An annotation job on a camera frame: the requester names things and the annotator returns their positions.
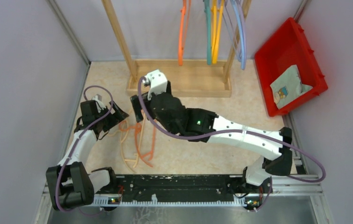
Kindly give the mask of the orange plastic hanger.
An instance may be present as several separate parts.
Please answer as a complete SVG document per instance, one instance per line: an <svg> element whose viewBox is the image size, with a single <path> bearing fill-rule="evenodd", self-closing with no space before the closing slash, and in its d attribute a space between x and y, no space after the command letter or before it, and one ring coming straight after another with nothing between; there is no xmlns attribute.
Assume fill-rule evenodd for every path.
<svg viewBox="0 0 353 224"><path fill-rule="evenodd" d="M191 0L183 0L183 6L180 10L181 18L179 25L179 37L178 37L178 65L183 65L183 56L184 56L184 45L187 36L187 30L189 25L190 18L190 10L191 10Z"/></svg>
<svg viewBox="0 0 353 224"><path fill-rule="evenodd" d="M153 127L153 131L151 135L152 139L151 139L150 150L146 153L142 153L141 150L142 150L142 143L143 143L143 137L144 137L144 126L145 126L145 122L143 122L143 124L136 123L135 125L130 126L126 120L122 121L118 125L117 132L120 133L120 139L119 139L120 155L126 167L133 173L135 173L134 168L137 167L139 161L142 161L150 168L154 168L154 165L151 164L150 162L153 160L154 154L155 154L156 128ZM125 154L124 154L123 143L127 140L127 137L131 131L134 133L135 152L134 152L134 158L128 159L125 157Z"/></svg>

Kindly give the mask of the yellow plastic hanger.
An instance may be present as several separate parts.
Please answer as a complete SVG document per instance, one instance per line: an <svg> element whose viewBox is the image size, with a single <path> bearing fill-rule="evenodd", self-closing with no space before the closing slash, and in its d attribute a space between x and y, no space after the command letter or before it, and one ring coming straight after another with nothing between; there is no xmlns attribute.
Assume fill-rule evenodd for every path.
<svg viewBox="0 0 353 224"><path fill-rule="evenodd" d="M220 34L222 29L222 19L223 19L224 8L225 8L225 0L218 0L218 12L217 12L217 35L218 35L217 50L218 52L216 56L216 63L218 62L218 56L219 56L219 43L220 43Z"/></svg>
<svg viewBox="0 0 353 224"><path fill-rule="evenodd" d="M218 35L217 35L217 12L218 12L218 1L213 0L212 6L210 8L212 14L212 64L216 63L217 56L217 43L218 43Z"/></svg>

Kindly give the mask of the lilac plastic hanger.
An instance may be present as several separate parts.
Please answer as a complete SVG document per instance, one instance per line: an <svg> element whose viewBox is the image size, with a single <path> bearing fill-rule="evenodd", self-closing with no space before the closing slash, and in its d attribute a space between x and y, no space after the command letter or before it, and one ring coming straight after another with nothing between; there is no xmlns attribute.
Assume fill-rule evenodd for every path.
<svg viewBox="0 0 353 224"><path fill-rule="evenodd" d="M239 43L237 43L237 36L231 35L229 36L232 41L232 47L236 53L237 59L240 62L240 68L245 69L247 62L247 42L246 42L246 25L245 25L245 17L243 10L243 1L242 0L229 0L232 9L234 11L236 17L236 28L237 34L240 37Z"/></svg>

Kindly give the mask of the teal plastic hanger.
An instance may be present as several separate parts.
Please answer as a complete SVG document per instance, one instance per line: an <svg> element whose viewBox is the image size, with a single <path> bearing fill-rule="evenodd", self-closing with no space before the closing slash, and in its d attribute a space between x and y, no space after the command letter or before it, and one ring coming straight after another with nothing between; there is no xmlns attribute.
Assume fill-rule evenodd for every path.
<svg viewBox="0 0 353 224"><path fill-rule="evenodd" d="M212 64L212 42L211 42L211 12L210 12L210 1L203 0L204 12L205 12L205 22L206 22L206 63L207 65Z"/></svg>

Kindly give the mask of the light blue plastic hanger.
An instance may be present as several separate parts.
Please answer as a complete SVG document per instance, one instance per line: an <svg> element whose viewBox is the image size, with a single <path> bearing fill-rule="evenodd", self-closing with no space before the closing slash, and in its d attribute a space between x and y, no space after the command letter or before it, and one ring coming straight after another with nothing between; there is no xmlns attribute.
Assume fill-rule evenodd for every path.
<svg viewBox="0 0 353 224"><path fill-rule="evenodd" d="M232 34L233 22L228 12L227 5L231 5L235 14L237 34L240 37L239 43L237 43L237 37ZM245 70L247 63L247 43L245 17L242 6L243 4L241 0L225 0L222 19L228 32L229 39L233 44L233 49L237 55L237 60L240 62L240 68Z"/></svg>

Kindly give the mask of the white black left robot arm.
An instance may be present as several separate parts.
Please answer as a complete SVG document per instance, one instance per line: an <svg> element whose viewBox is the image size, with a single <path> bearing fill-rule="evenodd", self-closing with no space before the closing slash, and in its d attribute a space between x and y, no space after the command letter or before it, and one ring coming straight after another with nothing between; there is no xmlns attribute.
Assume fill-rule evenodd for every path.
<svg viewBox="0 0 353 224"><path fill-rule="evenodd" d="M56 166L46 171L46 180L52 207L69 211L94 202L94 195L104 190L113 193L119 181L111 167L99 168L88 173L85 168L93 146L126 118L128 113L116 103L108 109L100 100L92 98L80 104L81 117L77 119L73 142L66 155Z"/></svg>

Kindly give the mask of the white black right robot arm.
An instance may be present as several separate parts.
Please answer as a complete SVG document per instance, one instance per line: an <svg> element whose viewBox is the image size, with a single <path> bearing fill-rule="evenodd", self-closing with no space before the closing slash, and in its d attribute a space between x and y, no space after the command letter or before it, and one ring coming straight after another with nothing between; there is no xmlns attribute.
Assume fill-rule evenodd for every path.
<svg viewBox="0 0 353 224"><path fill-rule="evenodd" d="M130 97L137 122L146 116L165 135L190 142L217 143L238 147L260 155L243 170L242 188L254 192L272 176L289 176L292 169L292 130L283 127L266 131L241 125L215 112L187 108L171 94L170 82L159 94L144 93Z"/></svg>

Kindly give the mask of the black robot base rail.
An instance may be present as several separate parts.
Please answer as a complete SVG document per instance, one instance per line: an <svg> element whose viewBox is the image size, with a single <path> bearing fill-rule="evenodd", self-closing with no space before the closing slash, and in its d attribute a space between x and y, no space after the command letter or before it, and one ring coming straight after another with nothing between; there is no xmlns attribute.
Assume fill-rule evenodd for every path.
<svg viewBox="0 0 353 224"><path fill-rule="evenodd" d="M257 211L273 192L272 180L260 186L241 175L117 175L103 187L92 206L118 207L239 207Z"/></svg>

